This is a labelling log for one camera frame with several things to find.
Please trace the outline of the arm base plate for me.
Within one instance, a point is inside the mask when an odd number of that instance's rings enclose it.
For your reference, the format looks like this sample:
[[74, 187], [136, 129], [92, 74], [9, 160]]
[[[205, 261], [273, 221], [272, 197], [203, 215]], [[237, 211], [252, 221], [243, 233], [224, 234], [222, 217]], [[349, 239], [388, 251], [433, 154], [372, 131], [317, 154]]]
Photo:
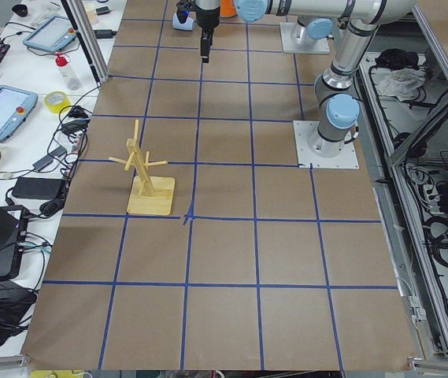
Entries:
[[280, 36], [283, 52], [287, 54], [329, 54], [328, 39], [312, 39], [306, 27], [297, 22], [282, 22]]
[[318, 133], [319, 121], [295, 120], [294, 139], [298, 165], [304, 169], [359, 169], [354, 143], [328, 142]]

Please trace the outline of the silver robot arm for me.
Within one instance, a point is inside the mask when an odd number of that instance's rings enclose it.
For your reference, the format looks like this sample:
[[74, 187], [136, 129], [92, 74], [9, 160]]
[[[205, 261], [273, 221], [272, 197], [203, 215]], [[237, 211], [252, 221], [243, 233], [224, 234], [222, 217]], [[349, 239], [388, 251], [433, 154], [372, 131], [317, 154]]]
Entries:
[[291, 41], [297, 51], [308, 53], [318, 51], [320, 42], [327, 42], [333, 22], [327, 17], [298, 16], [291, 32]]
[[381, 24], [405, 16], [414, 1], [235, 1], [239, 18], [254, 22], [265, 14], [276, 16], [334, 17], [347, 26], [331, 65], [315, 83], [320, 122], [307, 143], [314, 154], [323, 158], [337, 156], [349, 130], [360, 113], [357, 100], [347, 91], [364, 53]]

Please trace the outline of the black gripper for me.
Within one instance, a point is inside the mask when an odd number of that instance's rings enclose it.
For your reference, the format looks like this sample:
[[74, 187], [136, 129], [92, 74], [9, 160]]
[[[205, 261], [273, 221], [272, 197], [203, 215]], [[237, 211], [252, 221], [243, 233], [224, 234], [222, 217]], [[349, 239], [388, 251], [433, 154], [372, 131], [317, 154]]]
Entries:
[[196, 0], [196, 22], [202, 29], [200, 55], [204, 64], [209, 63], [209, 54], [213, 45], [213, 29], [220, 23], [220, 0]]

